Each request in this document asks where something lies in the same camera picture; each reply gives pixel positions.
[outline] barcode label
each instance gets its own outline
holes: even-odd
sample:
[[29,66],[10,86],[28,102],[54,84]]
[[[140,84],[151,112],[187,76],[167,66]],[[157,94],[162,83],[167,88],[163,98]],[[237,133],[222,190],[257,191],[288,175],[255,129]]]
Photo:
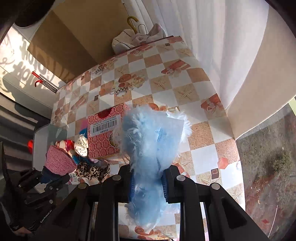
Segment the barcode label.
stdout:
[[120,120],[120,115],[115,115],[92,124],[90,126],[90,136],[93,137],[107,131],[112,131],[117,125],[120,124]]

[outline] yellow umbrella handle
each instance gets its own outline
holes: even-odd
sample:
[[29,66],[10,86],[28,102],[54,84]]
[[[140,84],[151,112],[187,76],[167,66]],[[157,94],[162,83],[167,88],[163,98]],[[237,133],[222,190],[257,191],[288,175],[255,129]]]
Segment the yellow umbrella handle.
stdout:
[[126,20],[127,23],[128,23],[128,25],[129,25],[129,26],[133,29],[133,31],[135,32],[135,34],[137,34],[137,30],[136,30],[136,28],[133,26],[133,23],[132,23],[131,19],[135,20],[136,22],[139,22],[139,20],[138,20],[136,17],[133,17],[133,16],[128,17],[127,20]]

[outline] pink fabric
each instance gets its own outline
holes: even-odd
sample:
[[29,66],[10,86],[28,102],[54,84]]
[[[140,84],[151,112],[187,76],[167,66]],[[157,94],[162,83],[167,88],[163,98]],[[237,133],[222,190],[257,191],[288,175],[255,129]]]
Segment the pink fabric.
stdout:
[[61,176],[73,172],[77,167],[72,158],[63,149],[56,146],[49,147],[46,154],[45,166],[52,173]]

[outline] barcode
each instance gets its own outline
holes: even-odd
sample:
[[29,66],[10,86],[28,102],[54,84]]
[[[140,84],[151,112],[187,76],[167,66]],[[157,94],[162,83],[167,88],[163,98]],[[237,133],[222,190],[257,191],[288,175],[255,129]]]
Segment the barcode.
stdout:
[[106,122],[104,124],[101,124],[99,126],[96,126],[96,127],[93,127],[93,133],[97,133],[97,132],[100,132],[100,133],[103,133],[103,132],[106,132],[108,131],[108,128],[110,127],[113,127],[113,126],[116,126],[117,125],[117,120],[112,120],[112,121],[109,121],[109,122]]

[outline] blue plush fabric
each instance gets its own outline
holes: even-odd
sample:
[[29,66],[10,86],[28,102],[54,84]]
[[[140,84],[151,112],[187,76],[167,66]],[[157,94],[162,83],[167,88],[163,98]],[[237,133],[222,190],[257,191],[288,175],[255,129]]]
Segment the blue plush fabric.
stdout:
[[140,106],[122,122],[122,151],[130,156],[135,192],[126,205],[136,225],[151,230],[165,208],[161,176],[178,152],[184,120]]

